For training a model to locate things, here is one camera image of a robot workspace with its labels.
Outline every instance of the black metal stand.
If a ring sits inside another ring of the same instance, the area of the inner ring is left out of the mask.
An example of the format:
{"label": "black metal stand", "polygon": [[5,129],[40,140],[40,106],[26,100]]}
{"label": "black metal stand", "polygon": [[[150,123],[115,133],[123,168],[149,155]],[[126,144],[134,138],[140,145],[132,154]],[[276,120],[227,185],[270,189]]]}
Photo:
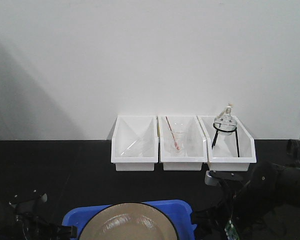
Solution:
{"label": "black metal stand", "polygon": [[212,148],[214,148],[214,146],[216,145],[216,141],[217,141],[217,138],[218,138],[218,132],[223,132],[223,133],[233,133],[235,132],[235,143],[236,143],[236,151],[238,153],[238,158],[240,158],[240,154],[239,154],[239,142],[238,142],[238,133],[237,133],[237,128],[231,130],[231,131],[225,131],[225,130],[221,130],[219,128],[217,128],[215,126],[215,124],[213,124],[213,127],[215,128],[216,132],[215,132],[215,135],[214,135],[214,138],[213,138],[213,142],[212,142]]}

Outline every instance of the round plate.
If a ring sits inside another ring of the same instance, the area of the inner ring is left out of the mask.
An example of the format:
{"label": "round plate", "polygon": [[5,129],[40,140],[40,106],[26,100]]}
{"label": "round plate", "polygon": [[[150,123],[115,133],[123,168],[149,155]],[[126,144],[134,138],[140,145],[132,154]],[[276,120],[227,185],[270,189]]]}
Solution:
{"label": "round plate", "polygon": [[80,240],[178,240],[169,218],[143,203],[105,208],[84,227]]}

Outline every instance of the white plastic tray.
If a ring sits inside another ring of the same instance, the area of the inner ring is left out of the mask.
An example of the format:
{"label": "white plastic tray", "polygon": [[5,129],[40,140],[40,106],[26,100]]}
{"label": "white plastic tray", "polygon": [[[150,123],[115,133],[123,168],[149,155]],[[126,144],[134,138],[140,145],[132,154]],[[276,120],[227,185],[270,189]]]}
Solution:
{"label": "white plastic tray", "polygon": [[[136,141],[142,141],[132,155],[122,153]],[[111,143],[111,162],[117,171],[153,171],[158,162],[158,129],[156,116],[119,115]]]}
{"label": "white plastic tray", "polygon": [[255,142],[236,116],[239,155],[235,133],[224,136],[219,134],[212,149],[216,129],[213,127],[215,116],[197,116],[207,142],[208,166],[213,171],[247,171],[251,163],[256,163]]}
{"label": "white plastic tray", "polygon": [[187,131],[187,147],[185,156],[171,154],[173,141],[166,116],[158,116],[160,137],[160,162],[165,171],[200,171],[202,163],[207,162],[207,145],[196,116],[167,116],[170,125],[183,124]]}

